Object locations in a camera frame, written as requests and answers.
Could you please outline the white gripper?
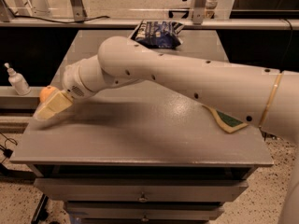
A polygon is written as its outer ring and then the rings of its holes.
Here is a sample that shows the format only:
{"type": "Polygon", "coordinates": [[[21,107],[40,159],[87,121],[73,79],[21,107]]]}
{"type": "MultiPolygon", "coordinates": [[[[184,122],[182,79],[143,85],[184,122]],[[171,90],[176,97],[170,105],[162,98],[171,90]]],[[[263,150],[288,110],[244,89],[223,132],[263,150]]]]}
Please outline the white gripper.
{"type": "Polygon", "coordinates": [[[73,104],[73,99],[85,99],[93,96],[93,92],[87,89],[81,81],[79,67],[80,62],[65,67],[62,78],[64,91],[58,90],[49,101],[40,102],[34,114],[36,120],[51,119],[70,107],[73,104]]]}

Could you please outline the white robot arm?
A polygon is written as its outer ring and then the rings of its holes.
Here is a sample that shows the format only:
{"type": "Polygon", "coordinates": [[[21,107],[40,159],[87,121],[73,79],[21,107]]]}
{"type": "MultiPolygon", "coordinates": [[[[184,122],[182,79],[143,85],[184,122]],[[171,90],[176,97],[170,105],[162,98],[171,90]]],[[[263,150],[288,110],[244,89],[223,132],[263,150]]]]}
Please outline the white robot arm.
{"type": "Polygon", "coordinates": [[[47,120],[78,98],[132,84],[155,82],[265,133],[299,144],[299,76],[296,72],[164,54],[132,39],[112,36],[97,54],[68,65],[61,90],[41,96],[35,119],[47,120]],[[78,86],[80,96],[72,91],[78,86]]]}

